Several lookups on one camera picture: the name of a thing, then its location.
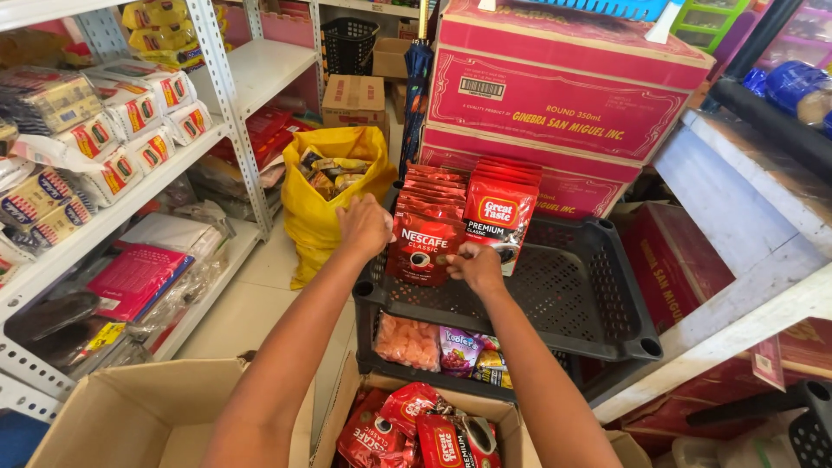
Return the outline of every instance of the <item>forearm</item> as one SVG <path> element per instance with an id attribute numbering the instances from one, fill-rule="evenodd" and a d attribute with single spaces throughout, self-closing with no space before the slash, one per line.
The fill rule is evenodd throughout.
<path id="1" fill-rule="evenodd" d="M 336 249 L 257 351 L 224 415 L 259 426 L 293 426 L 335 324 L 365 262 Z"/>
<path id="2" fill-rule="evenodd" d="M 481 296 L 544 467 L 620 468 L 603 429 L 567 373 L 507 291 Z"/>

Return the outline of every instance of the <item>blue umbrella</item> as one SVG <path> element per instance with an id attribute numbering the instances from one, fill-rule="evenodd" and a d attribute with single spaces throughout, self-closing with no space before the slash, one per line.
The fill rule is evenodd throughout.
<path id="1" fill-rule="evenodd" d="M 419 34 L 404 54 L 408 66 L 408 92 L 404 103 L 404 131 L 399 178 L 407 173 L 407 162 L 414 162 L 418 152 L 422 120 L 428 110 L 428 80 L 433 65 L 433 51 L 428 44 L 428 0 L 419 3 Z"/>

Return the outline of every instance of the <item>pink notebook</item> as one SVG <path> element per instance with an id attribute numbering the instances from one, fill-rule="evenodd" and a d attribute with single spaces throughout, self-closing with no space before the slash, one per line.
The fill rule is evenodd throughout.
<path id="1" fill-rule="evenodd" d="M 96 314 L 138 320 L 192 261 L 181 252 L 131 244 L 87 284 L 102 299 Z"/>

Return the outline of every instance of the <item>yellow sack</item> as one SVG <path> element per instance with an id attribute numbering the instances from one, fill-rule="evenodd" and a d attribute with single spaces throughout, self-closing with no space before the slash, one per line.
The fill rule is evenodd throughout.
<path id="1" fill-rule="evenodd" d="M 350 157 L 370 163 L 367 174 L 330 201 L 315 191 L 298 169 L 300 155 L 314 145 L 324 157 Z M 348 207 L 349 199 L 372 193 L 381 203 L 390 184 L 398 177 L 387 158 L 387 143 L 377 127 L 324 128 L 297 132 L 283 150 L 286 179 L 280 192 L 284 226 L 295 241 L 298 268 L 291 288 L 300 289 L 314 277 L 332 251 L 341 243 L 335 208 Z"/>

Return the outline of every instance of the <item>human hand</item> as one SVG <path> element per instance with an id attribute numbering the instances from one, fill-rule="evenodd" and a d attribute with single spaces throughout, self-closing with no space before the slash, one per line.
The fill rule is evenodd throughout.
<path id="1" fill-rule="evenodd" d="M 335 208 L 341 229 L 341 245 L 360 255 L 364 261 L 370 261 L 384 250 L 388 242 L 395 242 L 393 234 L 393 217 L 375 201 L 372 193 L 364 198 L 353 196 L 349 209 Z"/>
<path id="2" fill-rule="evenodd" d="M 500 268 L 500 254 L 494 247 L 468 241 L 459 246 L 457 255 L 448 255 L 447 259 L 451 264 L 448 267 L 451 277 L 454 280 L 465 280 L 478 296 L 506 290 Z"/>

